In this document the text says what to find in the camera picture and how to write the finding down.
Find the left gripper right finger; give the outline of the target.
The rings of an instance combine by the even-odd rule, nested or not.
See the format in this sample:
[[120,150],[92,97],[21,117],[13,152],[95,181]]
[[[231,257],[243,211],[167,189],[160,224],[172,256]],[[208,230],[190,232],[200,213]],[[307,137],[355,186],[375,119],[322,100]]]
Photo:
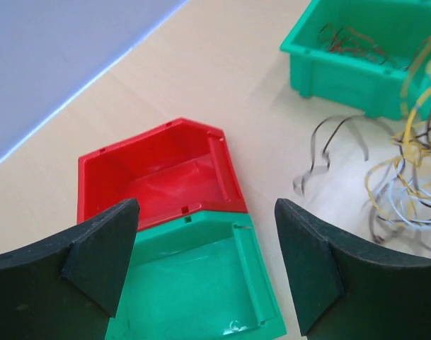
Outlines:
[[369,242],[285,198],[275,221],[301,335],[431,339],[431,259]]

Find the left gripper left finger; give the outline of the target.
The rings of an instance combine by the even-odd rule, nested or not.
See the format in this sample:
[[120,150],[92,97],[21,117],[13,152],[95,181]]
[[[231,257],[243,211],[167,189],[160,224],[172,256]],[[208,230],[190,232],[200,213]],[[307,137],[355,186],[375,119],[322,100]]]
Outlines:
[[125,284],[136,199],[0,254],[0,339],[104,339]]

